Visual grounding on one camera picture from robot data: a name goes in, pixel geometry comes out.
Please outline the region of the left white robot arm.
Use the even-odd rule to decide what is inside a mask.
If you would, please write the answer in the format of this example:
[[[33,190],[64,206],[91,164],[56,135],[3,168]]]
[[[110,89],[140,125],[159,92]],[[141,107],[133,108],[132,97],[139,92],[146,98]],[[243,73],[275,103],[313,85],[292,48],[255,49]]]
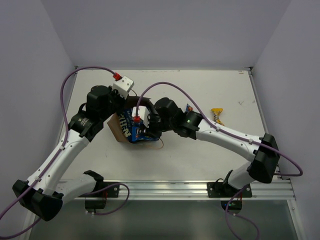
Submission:
[[[104,122],[122,110],[128,92],[113,86],[97,85],[87,94],[81,106],[67,124],[65,137],[45,162],[27,180],[17,180],[12,190],[18,202],[48,222],[62,206],[81,196],[99,196],[104,190],[104,178],[92,171],[85,171],[78,179],[63,184],[60,180],[77,155],[89,145],[103,129]]]

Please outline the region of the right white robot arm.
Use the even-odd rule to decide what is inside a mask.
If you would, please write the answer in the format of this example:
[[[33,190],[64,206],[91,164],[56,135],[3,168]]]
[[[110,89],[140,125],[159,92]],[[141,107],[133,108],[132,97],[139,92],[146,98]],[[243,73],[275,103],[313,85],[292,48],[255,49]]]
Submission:
[[[224,178],[222,189],[227,196],[235,196],[254,181],[272,182],[280,159],[273,135],[256,136],[232,130],[196,111],[182,111],[167,97],[158,100],[154,110],[142,118],[148,133],[159,136],[173,131],[180,137],[212,143],[246,159],[246,163],[230,170]]]

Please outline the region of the brown paper bag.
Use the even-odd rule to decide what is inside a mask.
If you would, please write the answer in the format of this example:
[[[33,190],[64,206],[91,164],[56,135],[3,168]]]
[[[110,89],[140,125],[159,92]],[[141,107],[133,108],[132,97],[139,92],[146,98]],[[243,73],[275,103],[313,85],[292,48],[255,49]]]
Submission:
[[[139,96],[128,96],[127,97],[127,102],[124,105],[124,109],[129,109],[129,108],[136,107],[138,100],[139,100]],[[131,145],[144,145],[146,147],[153,148],[153,149],[156,149],[156,150],[159,150],[164,146],[164,143],[161,140],[160,136],[155,136],[155,137],[159,138],[158,141],[142,141],[142,142],[138,142],[138,143],[130,143],[126,139],[126,137],[124,136],[124,134],[122,132],[122,129],[120,127],[119,119],[118,119],[118,115],[123,110],[113,114],[112,117],[107,122],[107,125],[108,125],[109,129],[111,130],[111,132],[112,132],[112,134],[115,137],[117,142],[131,144]]]

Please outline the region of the yellow M&M's packet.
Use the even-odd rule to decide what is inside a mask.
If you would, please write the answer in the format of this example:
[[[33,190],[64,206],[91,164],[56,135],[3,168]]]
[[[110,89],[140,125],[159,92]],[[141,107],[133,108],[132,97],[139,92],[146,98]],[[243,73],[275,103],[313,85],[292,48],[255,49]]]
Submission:
[[[220,120],[220,115],[223,113],[224,109],[223,108],[212,108],[210,111],[213,114],[213,121],[215,123],[218,123],[219,125],[224,126],[223,122]]]

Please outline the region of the small blue M&M's packet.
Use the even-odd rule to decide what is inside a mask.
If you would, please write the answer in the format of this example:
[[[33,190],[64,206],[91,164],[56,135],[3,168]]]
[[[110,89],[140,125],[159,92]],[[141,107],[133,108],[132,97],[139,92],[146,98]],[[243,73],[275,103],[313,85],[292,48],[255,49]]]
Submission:
[[[185,111],[186,111],[186,112],[192,112],[192,111],[193,111],[193,107],[187,103],[187,104],[186,104]]]

